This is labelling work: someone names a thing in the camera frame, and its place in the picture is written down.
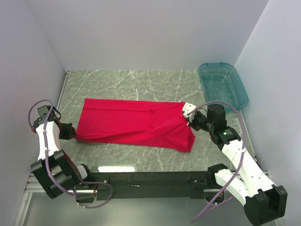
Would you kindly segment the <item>red t shirt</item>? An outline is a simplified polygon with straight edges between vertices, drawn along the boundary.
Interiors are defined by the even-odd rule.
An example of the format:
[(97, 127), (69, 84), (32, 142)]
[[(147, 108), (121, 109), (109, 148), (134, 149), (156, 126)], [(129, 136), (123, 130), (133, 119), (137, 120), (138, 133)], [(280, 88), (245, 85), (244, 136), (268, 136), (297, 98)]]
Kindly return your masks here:
[(183, 102), (85, 99), (76, 139), (192, 150), (195, 136), (182, 114)]

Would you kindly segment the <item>teal plastic basin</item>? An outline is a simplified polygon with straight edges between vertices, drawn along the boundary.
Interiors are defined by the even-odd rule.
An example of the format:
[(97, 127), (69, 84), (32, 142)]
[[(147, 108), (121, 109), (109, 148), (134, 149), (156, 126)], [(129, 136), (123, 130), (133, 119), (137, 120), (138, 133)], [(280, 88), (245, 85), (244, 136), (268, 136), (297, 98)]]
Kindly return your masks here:
[(224, 62), (205, 63), (199, 66), (198, 75), (205, 100), (223, 101), (236, 110), (248, 104), (248, 96), (236, 69)]

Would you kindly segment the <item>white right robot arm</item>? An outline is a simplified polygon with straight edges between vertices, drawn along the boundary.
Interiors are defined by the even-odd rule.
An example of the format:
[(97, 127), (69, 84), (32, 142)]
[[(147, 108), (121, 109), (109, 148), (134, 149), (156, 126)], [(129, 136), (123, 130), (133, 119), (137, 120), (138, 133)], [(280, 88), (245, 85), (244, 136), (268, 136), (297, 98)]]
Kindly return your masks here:
[(277, 186), (258, 166), (245, 147), (245, 134), (239, 135), (235, 129), (227, 125), (225, 102), (210, 101), (206, 115), (195, 106), (186, 102), (182, 109), (187, 125), (194, 130), (209, 133), (211, 140), (236, 168), (232, 172), (223, 164), (208, 168), (207, 184), (212, 188), (221, 186), (220, 191), (193, 219), (197, 221), (203, 215), (230, 201), (230, 198), (217, 203), (216, 200), (227, 190), (244, 207), (247, 219), (254, 226), (281, 218), (285, 215), (287, 191)]

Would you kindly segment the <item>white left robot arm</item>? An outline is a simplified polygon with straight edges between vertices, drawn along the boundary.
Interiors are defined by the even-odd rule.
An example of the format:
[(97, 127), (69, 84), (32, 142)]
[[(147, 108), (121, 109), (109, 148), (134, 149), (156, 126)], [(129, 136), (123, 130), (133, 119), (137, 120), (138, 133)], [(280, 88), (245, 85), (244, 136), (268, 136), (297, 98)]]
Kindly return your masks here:
[(85, 164), (76, 166), (67, 153), (61, 148), (60, 140), (70, 140), (77, 135), (71, 123), (61, 123), (61, 114), (56, 108), (44, 105), (38, 108), (39, 118), (33, 123), (33, 131), (39, 136), (40, 153), (38, 161), (31, 165), (31, 171), (46, 192), (54, 199), (63, 193), (48, 175), (45, 151), (48, 150), (50, 171), (60, 167), (61, 171), (53, 177), (65, 190), (79, 185), (83, 189), (93, 186), (94, 177)]

